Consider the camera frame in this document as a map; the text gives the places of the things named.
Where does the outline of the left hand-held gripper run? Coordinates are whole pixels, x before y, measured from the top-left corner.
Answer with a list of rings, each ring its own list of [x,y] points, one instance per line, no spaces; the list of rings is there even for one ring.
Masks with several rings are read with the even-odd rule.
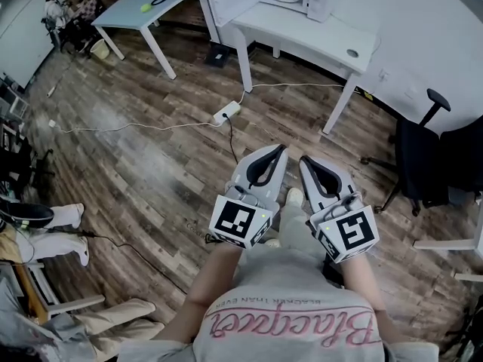
[[[237,164],[225,195],[218,195],[209,224],[215,239],[251,249],[272,225],[280,207],[275,201],[288,163],[283,144],[266,146],[243,157]],[[242,186],[264,186],[253,193]]]

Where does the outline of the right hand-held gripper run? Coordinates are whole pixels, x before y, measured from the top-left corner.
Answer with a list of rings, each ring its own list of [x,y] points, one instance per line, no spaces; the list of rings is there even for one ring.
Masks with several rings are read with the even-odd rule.
[[[335,263],[368,251],[379,240],[372,207],[356,192],[351,175],[334,162],[305,155],[299,162],[305,196],[312,212],[309,226]],[[342,198],[325,209],[323,198]]]

